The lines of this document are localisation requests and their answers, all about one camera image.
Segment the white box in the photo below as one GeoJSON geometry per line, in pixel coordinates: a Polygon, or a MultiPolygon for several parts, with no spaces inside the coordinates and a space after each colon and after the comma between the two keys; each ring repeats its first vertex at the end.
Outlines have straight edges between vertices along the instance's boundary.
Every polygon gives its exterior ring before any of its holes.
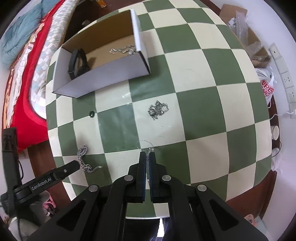
{"type": "Polygon", "coordinates": [[[84,29],[66,41],[53,75],[53,93],[78,98],[124,80],[148,75],[150,67],[135,10],[117,13],[84,29]],[[110,49],[134,45],[136,53],[111,54],[110,49]],[[69,61],[75,49],[86,53],[90,71],[71,80],[69,61]]]}

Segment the brown floor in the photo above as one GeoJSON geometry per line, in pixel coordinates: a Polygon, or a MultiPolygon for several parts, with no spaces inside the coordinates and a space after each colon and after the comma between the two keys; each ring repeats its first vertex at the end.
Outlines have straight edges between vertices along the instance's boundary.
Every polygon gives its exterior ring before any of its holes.
{"type": "MultiPolygon", "coordinates": [[[[211,8],[216,14],[220,13],[220,9],[216,5],[214,5],[210,0],[201,1],[204,2],[209,8],[211,8]]],[[[140,1],[105,0],[105,2],[107,4],[107,7],[105,8],[100,8],[95,1],[89,0],[86,0],[82,4],[78,5],[69,23],[65,40],[69,39],[80,29],[82,29],[81,24],[84,20],[90,20],[92,22],[107,13],[110,13],[114,10],[140,1]]],[[[275,103],[272,106],[273,108],[270,110],[273,113],[277,113],[275,103]]],[[[277,116],[272,120],[272,122],[273,124],[278,125],[277,116]]],[[[32,168],[36,177],[56,167],[48,141],[28,148],[28,152],[32,163],[32,168]]],[[[276,172],[270,171],[268,175],[265,177],[265,179],[256,187],[227,201],[227,203],[242,216],[246,216],[247,214],[251,213],[255,217],[260,214],[260,217],[262,218],[271,198],[275,178],[276,172]]],[[[54,187],[50,188],[49,191],[59,208],[64,207],[70,202],[69,197],[62,183],[59,183],[54,187]]]]}

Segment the black ring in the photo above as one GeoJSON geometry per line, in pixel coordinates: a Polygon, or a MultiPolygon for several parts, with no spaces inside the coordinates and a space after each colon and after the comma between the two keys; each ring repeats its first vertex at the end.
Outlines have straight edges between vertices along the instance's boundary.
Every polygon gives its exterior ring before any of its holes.
{"type": "Polygon", "coordinates": [[[91,118],[93,118],[93,117],[94,117],[94,111],[90,111],[90,112],[89,112],[89,116],[90,116],[91,118]]]}

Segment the white cup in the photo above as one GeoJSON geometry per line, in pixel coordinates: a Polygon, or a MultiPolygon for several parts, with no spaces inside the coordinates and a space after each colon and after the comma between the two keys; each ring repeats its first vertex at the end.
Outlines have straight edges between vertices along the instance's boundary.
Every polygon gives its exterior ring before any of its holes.
{"type": "Polygon", "coordinates": [[[270,126],[271,130],[271,139],[277,140],[279,137],[279,127],[278,126],[270,126]]]}

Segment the open box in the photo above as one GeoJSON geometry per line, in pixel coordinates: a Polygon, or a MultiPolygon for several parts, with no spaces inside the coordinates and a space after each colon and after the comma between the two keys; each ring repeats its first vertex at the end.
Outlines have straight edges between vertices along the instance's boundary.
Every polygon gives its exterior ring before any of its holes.
{"type": "MultiPolygon", "coordinates": [[[[231,20],[232,18],[235,18],[236,11],[242,12],[245,16],[247,15],[247,12],[248,12],[248,10],[245,8],[241,8],[241,7],[229,5],[229,4],[223,4],[219,17],[223,20],[223,22],[228,24],[229,20],[231,20]]],[[[255,42],[260,42],[260,40],[258,39],[256,34],[253,32],[253,30],[250,27],[248,27],[248,44],[250,45],[255,42]]],[[[268,57],[268,52],[263,47],[254,56],[268,57]]],[[[255,68],[265,68],[269,63],[269,61],[257,61],[257,60],[251,60],[251,61],[255,68]]]]}
{"type": "Polygon", "coordinates": [[[53,74],[53,93],[78,98],[94,90],[150,73],[140,21],[131,9],[89,26],[66,41],[59,50],[53,74]],[[110,53],[135,46],[135,54],[110,53]],[[90,71],[71,80],[69,62],[75,49],[83,49],[90,71]]]}

